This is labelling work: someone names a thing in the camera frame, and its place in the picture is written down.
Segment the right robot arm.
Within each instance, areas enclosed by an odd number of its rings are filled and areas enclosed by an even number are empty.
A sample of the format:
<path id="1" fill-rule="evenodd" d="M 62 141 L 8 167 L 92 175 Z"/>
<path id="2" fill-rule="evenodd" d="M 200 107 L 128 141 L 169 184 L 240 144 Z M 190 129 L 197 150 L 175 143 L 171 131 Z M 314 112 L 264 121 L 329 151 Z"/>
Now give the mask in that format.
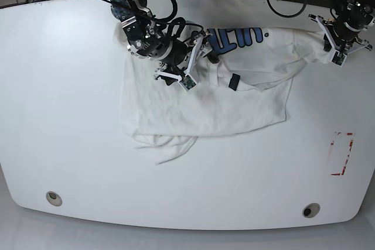
<path id="1" fill-rule="evenodd" d="M 209 42 L 211 33 L 178 17 L 177 1 L 170 1 L 171 14 L 158 19 L 148 8 L 147 0 L 109 0 L 113 16 L 121 23 L 128 51 L 140 59 L 159 63 L 155 79 L 162 79 L 166 85 L 179 83 L 189 91 L 199 82 L 197 59 L 206 57 L 217 64 L 219 56 Z"/>

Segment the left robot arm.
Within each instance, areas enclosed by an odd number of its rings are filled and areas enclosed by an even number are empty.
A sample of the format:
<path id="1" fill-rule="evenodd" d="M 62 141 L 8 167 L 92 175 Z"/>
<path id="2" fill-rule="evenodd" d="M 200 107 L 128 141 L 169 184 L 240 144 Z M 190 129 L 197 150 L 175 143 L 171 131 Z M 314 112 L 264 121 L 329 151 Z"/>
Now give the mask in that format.
<path id="1" fill-rule="evenodd" d="M 292 15 L 278 12 L 270 0 L 266 0 L 271 11 L 282 18 L 296 18 L 307 7 L 304 0 L 301 9 Z M 330 2 L 330 19 L 310 14 L 308 18 L 318 24 L 323 31 L 323 50 L 329 54 L 330 61 L 343 66 L 349 54 L 373 46 L 367 40 L 359 38 L 362 31 L 374 26 L 374 4 L 371 0 L 328 0 Z"/>

